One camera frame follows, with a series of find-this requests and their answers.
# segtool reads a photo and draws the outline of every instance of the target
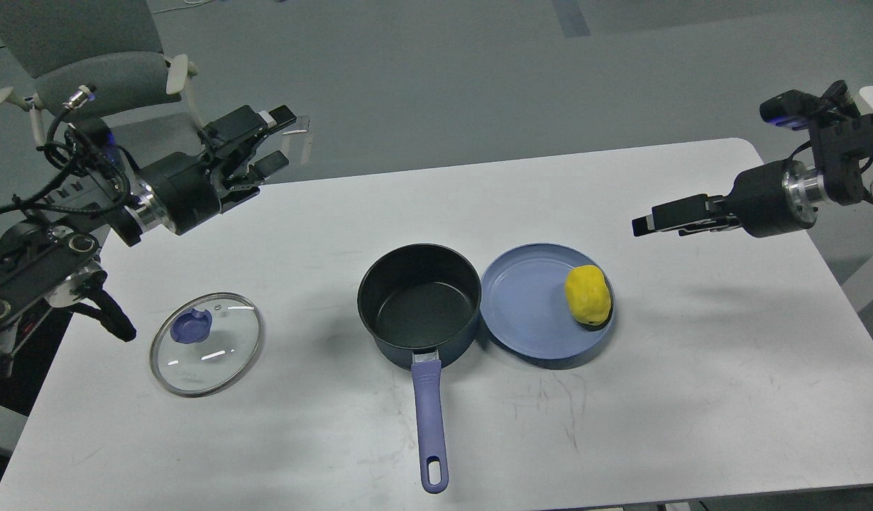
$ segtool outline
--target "yellow fruit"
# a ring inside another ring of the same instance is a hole
[[[566,301],[579,323],[591,326],[604,323],[613,305],[604,272],[594,265],[573,268],[566,276]]]

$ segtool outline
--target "blue knob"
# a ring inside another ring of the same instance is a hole
[[[171,339],[182,345],[205,341],[212,327],[212,314],[209,310],[191,309],[175,319],[171,324]]]

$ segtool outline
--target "black cable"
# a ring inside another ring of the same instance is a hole
[[[69,161],[66,165],[64,165],[63,168],[61,168],[60,172],[58,172],[53,178],[51,178],[51,181],[48,181],[47,185],[42,187],[40,191],[32,194],[31,197],[26,200],[21,200],[21,198],[17,197],[17,195],[14,195],[15,200],[13,204],[6,204],[6,206],[0,207],[0,216],[1,214],[9,213],[11,211],[35,209],[31,206],[35,206],[34,203],[40,201],[42,198],[46,197],[46,195],[50,194],[50,192],[53,191],[55,188],[59,187],[59,185],[61,185],[61,183],[63,183],[64,180],[69,177],[71,168],[73,168],[73,164]]]
[[[131,166],[131,170],[134,174],[139,174],[141,166],[137,165],[137,162],[134,160],[133,156],[131,156],[131,152],[125,149],[124,146],[118,145],[118,143],[116,143],[115,148],[121,149],[121,152],[124,153],[125,159],[128,160],[128,164]]]
[[[60,125],[61,121],[70,113],[70,110],[67,108],[62,108],[57,116],[53,120],[51,120],[51,124],[48,125],[48,132],[46,133],[45,140],[48,142],[55,142],[55,132],[57,132],[57,125]]]
[[[809,148],[812,148],[812,141],[811,140],[809,140],[805,143],[802,143],[802,145],[800,145],[799,148],[796,148],[794,150],[794,152],[790,153],[790,156],[787,156],[786,159],[791,160],[791,159],[793,159],[794,156],[802,153],[804,150],[809,149]]]
[[[117,168],[115,165],[109,163],[109,167],[115,171],[115,177],[118,178],[118,181],[121,181],[121,188],[118,190],[118,195],[112,200],[111,204],[105,207],[97,207],[92,209],[86,208],[77,208],[77,207],[58,207],[58,206],[48,206],[47,204],[30,204],[26,209],[40,209],[44,211],[51,211],[54,213],[66,213],[66,214],[100,214],[100,213],[108,213],[109,211],[113,211],[118,209],[119,207],[124,206],[125,202],[128,200],[128,195],[131,193],[131,181],[128,180],[127,175],[124,174],[124,171]]]
[[[865,174],[866,170],[869,170],[869,167],[872,166],[873,156],[869,156],[869,161],[865,162],[865,165],[859,167],[859,173]]]
[[[108,330],[112,336],[118,337],[118,339],[121,339],[124,342],[134,340],[134,337],[137,336],[137,329],[134,328],[131,320],[129,320],[121,311],[118,304],[115,303],[114,300],[111,300],[111,303],[114,304],[114,309],[112,309],[110,313],[104,308],[98,309],[82,303],[70,305],[70,307],[67,307],[67,310],[77,314],[83,314],[83,316],[91,317],[96,321],[99,321],[99,323],[102,324],[102,327]]]
[[[45,155],[46,161],[48,161],[52,166],[54,166],[54,168],[57,169],[62,168],[67,162],[67,156],[60,154],[60,152],[57,151],[59,149],[67,152],[68,155],[74,152],[74,148],[71,148],[70,145],[54,141],[46,142],[36,148],[37,151],[41,151]]]

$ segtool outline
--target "glass lid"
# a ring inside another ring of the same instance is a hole
[[[233,384],[251,366],[263,334],[259,311],[241,295],[214,293],[178,308],[155,334],[153,375],[168,392],[201,397]]]

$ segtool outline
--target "blue plate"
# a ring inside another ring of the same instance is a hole
[[[572,248],[532,243],[503,253],[482,279],[481,316],[493,339],[545,368],[575,368],[606,345],[616,305],[602,326],[579,323],[569,313],[564,283],[576,266],[597,265]],[[610,297],[614,298],[613,287]]]

